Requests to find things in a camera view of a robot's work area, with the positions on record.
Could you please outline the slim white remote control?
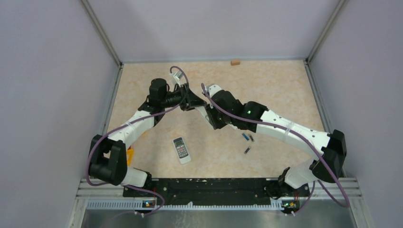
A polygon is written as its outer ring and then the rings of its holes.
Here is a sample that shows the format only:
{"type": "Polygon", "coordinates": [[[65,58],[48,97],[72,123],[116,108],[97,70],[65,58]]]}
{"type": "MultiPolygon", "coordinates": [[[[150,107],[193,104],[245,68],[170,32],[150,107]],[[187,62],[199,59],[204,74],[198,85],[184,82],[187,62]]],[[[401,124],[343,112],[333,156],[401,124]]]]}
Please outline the slim white remote control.
{"type": "Polygon", "coordinates": [[[197,110],[207,122],[210,122],[210,119],[204,106],[196,107],[195,110],[197,110]]]}

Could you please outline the white grey remote control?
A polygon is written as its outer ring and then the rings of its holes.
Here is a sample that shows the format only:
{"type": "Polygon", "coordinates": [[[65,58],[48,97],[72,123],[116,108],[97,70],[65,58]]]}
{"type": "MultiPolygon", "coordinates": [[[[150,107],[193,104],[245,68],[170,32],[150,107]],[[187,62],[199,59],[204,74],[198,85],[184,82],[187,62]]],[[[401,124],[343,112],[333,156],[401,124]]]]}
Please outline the white grey remote control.
{"type": "Polygon", "coordinates": [[[177,153],[180,164],[187,164],[191,161],[191,156],[186,143],[182,137],[173,139],[173,146],[177,153]]]}

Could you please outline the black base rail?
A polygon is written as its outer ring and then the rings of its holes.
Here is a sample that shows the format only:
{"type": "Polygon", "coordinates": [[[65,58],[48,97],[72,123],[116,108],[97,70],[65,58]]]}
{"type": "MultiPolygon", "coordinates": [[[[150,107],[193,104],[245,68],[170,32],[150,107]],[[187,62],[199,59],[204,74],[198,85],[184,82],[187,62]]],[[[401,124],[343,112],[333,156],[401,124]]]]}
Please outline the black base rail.
{"type": "Polygon", "coordinates": [[[276,178],[159,178],[145,185],[146,192],[124,188],[127,198],[162,196],[157,201],[166,206],[192,203],[195,206],[252,206],[270,205],[281,198],[307,197],[310,189],[304,184],[294,189],[287,184],[279,184],[276,178]]]}

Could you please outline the orange plastic frame toy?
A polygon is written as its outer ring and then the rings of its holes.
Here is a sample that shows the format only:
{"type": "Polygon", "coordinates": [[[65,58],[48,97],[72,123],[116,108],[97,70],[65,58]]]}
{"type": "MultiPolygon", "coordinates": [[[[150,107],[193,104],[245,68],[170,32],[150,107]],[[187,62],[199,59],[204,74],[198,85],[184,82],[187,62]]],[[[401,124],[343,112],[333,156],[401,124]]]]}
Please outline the orange plastic frame toy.
{"type": "Polygon", "coordinates": [[[131,162],[132,162],[132,159],[133,159],[133,155],[134,155],[134,149],[129,148],[129,149],[126,151],[126,163],[127,163],[128,166],[131,165],[131,162]]]}

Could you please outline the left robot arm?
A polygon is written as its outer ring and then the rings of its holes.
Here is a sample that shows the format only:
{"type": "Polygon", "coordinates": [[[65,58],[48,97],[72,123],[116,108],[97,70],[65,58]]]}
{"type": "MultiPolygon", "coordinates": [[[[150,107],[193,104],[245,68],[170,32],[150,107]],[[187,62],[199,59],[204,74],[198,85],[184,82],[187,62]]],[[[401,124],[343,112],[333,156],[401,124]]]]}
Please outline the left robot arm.
{"type": "Polygon", "coordinates": [[[144,132],[155,127],[168,111],[177,107],[190,111],[206,104],[190,90],[188,83],[175,85],[174,90],[169,91],[166,80],[152,80],[145,102],[126,123],[108,134],[93,137],[87,177],[115,186],[132,185],[140,196],[149,195],[153,187],[147,180],[148,173],[127,165],[127,150],[144,132]]]}

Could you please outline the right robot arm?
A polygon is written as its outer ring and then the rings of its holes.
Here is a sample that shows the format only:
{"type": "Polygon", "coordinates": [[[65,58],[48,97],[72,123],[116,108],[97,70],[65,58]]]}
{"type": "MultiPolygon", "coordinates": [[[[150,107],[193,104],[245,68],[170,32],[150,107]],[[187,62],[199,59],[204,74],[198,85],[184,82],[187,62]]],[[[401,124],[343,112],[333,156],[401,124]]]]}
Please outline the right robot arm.
{"type": "Polygon", "coordinates": [[[280,175],[278,188],[283,195],[291,196],[302,185],[314,181],[334,183],[342,193],[345,192],[339,181],[346,158],[343,132],[316,131],[281,117],[257,102],[242,104],[231,92],[218,85],[203,86],[202,89],[203,95],[210,102],[206,112],[214,129],[229,125],[268,135],[310,156],[302,164],[286,168],[280,175]]]}

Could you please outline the small wooden block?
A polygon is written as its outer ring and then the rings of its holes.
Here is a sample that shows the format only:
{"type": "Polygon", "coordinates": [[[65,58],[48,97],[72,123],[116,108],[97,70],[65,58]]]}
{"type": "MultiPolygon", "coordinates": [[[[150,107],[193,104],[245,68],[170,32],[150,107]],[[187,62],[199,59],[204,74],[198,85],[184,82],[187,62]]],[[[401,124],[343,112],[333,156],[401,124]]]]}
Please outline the small wooden block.
{"type": "Polygon", "coordinates": [[[240,60],[239,59],[233,59],[230,61],[231,66],[238,66],[240,65],[240,60]]]}

